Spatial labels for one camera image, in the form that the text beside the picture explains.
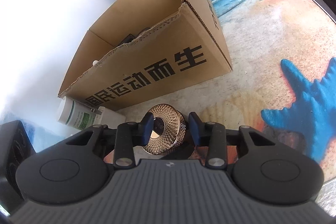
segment plastic bottle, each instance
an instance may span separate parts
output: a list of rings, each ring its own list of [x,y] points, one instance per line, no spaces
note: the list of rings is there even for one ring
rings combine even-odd
[[[93,109],[66,96],[57,111],[58,122],[79,130],[92,126],[95,117]]]

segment textured metallic lid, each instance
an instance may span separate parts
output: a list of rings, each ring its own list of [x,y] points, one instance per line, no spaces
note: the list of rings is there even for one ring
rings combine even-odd
[[[185,135],[183,116],[172,106],[160,104],[148,112],[154,115],[154,130],[144,150],[149,154],[165,154],[180,145]]]

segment starfish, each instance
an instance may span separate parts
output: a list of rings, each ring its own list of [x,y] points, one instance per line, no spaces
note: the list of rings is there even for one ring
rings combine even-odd
[[[261,116],[271,127],[302,133],[306,155],[320,162],[336,136],[336,58],[330,60],[321,81],[313,83],[291,61],[283,59],[280,66],[296,100],[290,108],[263,109]]]

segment brown cardboard box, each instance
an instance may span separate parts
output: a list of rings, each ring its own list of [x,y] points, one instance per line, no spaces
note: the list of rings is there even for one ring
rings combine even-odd
[[[210,0],[117,0],[85,34],[58,96],[117,110],[230,71]]]

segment white wall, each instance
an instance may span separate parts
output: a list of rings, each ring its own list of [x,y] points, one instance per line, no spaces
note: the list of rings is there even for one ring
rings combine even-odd
[[[0,112],[58,135],[58,90],[86,30],[114,0],[0,0]]]

